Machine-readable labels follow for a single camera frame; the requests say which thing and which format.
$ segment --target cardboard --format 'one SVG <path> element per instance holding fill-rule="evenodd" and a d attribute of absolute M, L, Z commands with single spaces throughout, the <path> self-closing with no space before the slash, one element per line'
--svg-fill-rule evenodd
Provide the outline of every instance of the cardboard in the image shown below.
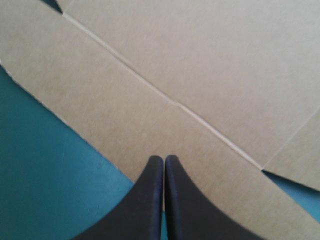
<path fill-rule="evenodd" d="M 267 163 L 265 169 L 320 189 L 320 111 Z"/>
<path fill-rule="evenodd" d="M 75 0 L 64 14 L 261 169 L 319 109 L 317 1 Z M 319 186 L 304 161 L 291 179 Z"/>
<path fill-rule="evenodd" d="M 0 59 L 12 78 L 135 181 L 150 155 L 177 154 L 201 191 L 266 239 L 320 226 L 205 122 L 103 41 L 38 0 L 0 2 Z"/>

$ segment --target brown cardboard sheet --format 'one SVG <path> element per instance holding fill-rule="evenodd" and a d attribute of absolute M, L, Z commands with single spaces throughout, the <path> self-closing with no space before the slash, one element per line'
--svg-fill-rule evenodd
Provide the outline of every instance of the brown cardboard sheet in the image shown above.
<path fill-rule="evenodd" d="M 260 168 L 320 106 L 319 1 L 74 0 L 64 15 Z M 289 161 L 319 185 L 314 161 Z"/>
<path fill-rule="evenodd" d="M 320 190 L 320 111 L 284 145 L 265 169 Z"/>
<path fill-rule="evenodd" d="M 12 78 L 135 181 L 150 155 L 177 154 L 201 191 L 270 240 L 320 239 L 320 225 L 196 117 L 38 0 L 0 2 Z"/>

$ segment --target cardboard flap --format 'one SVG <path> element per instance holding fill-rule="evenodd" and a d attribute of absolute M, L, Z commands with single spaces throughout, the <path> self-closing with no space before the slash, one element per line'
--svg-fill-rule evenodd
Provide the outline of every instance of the cardboard flap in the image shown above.
<path fill-rule="evenodd" d="M 40 1 L 0 3 L 0 58 L 13 79 L 130 179 L 177 154 L 217 207 L 266 239 L 320 238 L 319 224 L 201 122 Z"/>
<path fill-rule="evenodd" d="M 320 191 L 320 111 L 264 169 Z"/>
<path fill-rule="evenodd" d="M 320 106 L 319 14 L 317 1 L 290 0 L 75 0 L 66 11 L 261 168 Z"/>

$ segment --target blue-green surface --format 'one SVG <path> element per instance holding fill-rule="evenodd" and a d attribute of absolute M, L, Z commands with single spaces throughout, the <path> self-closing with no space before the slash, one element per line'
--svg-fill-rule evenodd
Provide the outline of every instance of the blue-green surface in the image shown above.
<path fill-rule="evenodd" d="M 0 240 L 69 239 L 132 185 L 0 68 Z"/>
<path fill-rule="evenodd" d="M 272 173 L 265 172 L 265 174 L 320 223 L 320 191 Z"/>

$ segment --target crease line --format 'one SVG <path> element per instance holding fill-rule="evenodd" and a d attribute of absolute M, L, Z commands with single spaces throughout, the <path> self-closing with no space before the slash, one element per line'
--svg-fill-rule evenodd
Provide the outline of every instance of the crease line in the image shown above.
<path fill-rule="evenodd" d="M 308 117 L 303 124 L 298 127 L 296 131 L 293 132 L 293 134 L 285 141 L 285 143 L 272 155 L 272 157 L 263 165 L 262 170 L 267 170 L 267 165 L 272 162 L 279 153 L 282 152 L 282 150 L 295 138 L 295 136 L 308 124 L 308 122 L 320 111 L 320 105 L 316 108 L 316 110 L 311 114 L 310 117 Z"/>
<path fill-rule="evenodd" d="M 227 138 L 225 135 L 223 135 L 217 128 L 212 126 L 209 122 L 207 122 L 205 119 L 203 119 L 197 113 L 192 111 L 189 107 L 183 105 L 182 103 L 180 103 L 176 100 L 173 100 L 169 95 L 167 95 L 166 93 L 161 91 L 159 88 L 157 88 L 155 85 L 153 85 L 151 82 L 149 82 L 145 77 L 143 77 L 137 70 L 135 70 L 132 67 L 131 63 L 124 56 L 122 56 L 119 52 L 117 52 L 113 47 L 111 47 L 109 44 L 107 44 L 105 41 L 103 41 L 96 34 L 91 32 L 82 23 L 80 23 L 79 21 L 74 19 L 72 16 L 68 15 L 66 12 L 63 12 L 62 16 L 64 18 L 66 18 L 68 21 L 70 21 L 73 25 L 75 25 L 78 29 L 80 29 L 84 33 L 86 33 L 89 37 L 91 37 L 95 42 L 97 42 L 103 48 L 105 48 L 116 60 L 118 60 L 120 63 L 122 63 L 127 68 L 127 70 L 129 70 L 143 84 L 147 85 L 154 92 L 156 92 L 158 95 L 160 95 L 165 100 L 167 100 L 170 104 L 177 106 L 182 111 L 184 111 L 185 113 L 190 115 L 198 123 L 200 123 L 202 126 L 207 128 L 212 134 L 214 134 L 218 139 L 220 139 L 224 144 L 226 144 L 228 147 L 230 147 L 234 152 L 236 152 L 242 158 L 247 160 L 250 164 L 252 164 L 256 168 L 258 168 L 260 171 L 263 169 L 262 166 L 259 163 L 257 163 L 248 153 L 246 153 L 243 149 L 241 149 L 239 146 L 237 146 L 235 143 L 233 143 L 229 138 Z"/>

